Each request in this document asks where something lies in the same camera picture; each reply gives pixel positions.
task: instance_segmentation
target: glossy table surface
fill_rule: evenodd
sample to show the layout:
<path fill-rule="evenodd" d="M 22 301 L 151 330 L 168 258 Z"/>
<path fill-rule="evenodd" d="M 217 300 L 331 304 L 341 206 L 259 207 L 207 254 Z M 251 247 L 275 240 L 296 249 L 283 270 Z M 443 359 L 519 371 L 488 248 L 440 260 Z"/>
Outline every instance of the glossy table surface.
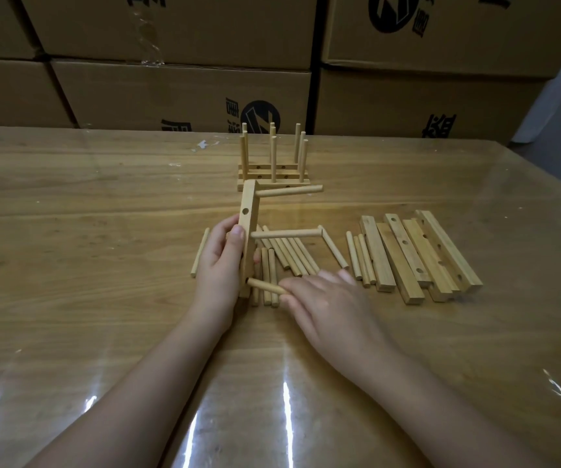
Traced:
<path fill-rule="evenodd" d="M 238 211 L 237 137 L 0 128 L 0 466 L 22 466 L 179 320 L 204 228 Z M 249 142 L 267 157 L 267 136 Z M 281 136 L 279 157 L 292 149 Z M 405 351 L 561 464 L 561 183 L 486 141 L 313 137 L 308 169 L 325 192 L 265 199 L 260 222 L 321 224 L 348 259 L 361 215 L 431 210 L 484 288 L 420 307 L 366 292 Z M 429 465 L 269 307 L 222 339 L 163 464 Z"/>

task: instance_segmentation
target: person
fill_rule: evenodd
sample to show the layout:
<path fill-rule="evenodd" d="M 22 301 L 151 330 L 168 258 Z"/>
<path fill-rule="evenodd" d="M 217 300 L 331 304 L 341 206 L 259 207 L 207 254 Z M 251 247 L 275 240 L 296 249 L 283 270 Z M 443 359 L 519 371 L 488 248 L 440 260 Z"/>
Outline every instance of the person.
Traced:
<path fill-rule="evenodd" d="M 244 229 L 220 222 L 200 256 L 194 301 L 176 328 L 28 467 L 155 467 L 215 345 L 233 318 Z M 371 396 L 436 468 L 546 467 L 401 352 L 345 270 L 283 279 L 284 307 L 340 374 Z"/>

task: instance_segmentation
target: circular black logo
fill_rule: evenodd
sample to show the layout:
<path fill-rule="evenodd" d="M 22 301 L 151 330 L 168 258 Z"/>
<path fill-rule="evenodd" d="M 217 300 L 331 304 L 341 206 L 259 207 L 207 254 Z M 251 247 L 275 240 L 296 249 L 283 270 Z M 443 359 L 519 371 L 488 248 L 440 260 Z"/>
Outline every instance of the circular black logo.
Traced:
<path fill-rule="evenodd" d="M 415 14 L 419 0 L 398 0 L 394 9 L 389 0 L 369 0 L 369 19 L 381 33 L 394 33 L 402 29 Z"/>
<path fill-rule="evenodd" d="M 274 122 L 276 131 L 280 131 L 280 113 L 269 101 L 251 101 L 242 110 L 242 123 L 248 124 L 248 133 L 268 133 L 270 123 Z"/>

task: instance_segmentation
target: person's left hand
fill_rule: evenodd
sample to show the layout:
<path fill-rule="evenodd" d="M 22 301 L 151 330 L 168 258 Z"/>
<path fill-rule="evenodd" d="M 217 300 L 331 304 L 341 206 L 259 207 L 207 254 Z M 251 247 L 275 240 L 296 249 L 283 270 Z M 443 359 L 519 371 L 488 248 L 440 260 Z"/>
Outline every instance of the person's left hand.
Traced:
<path fill-rule="evenodd" d="M 244 251 L 243 227 L 235 214 L 215 225 L 200 255 L 191 314 L 224 333 L 233 319 L 239 294 L 239 262 Z"/>

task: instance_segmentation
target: person's left arm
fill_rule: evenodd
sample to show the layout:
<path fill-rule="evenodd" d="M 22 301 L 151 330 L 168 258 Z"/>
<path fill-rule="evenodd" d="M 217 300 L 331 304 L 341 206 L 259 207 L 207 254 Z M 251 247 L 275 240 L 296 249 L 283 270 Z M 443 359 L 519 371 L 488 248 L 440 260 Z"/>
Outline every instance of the person's left arm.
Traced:
<path fill-rule="evenodd" d="M 157 465 L 202 368 L 232 322 L 244 249 L 238 219 L 222 221 L 209 235 L 194 302 L 176 328 L 27 467 Z"/>

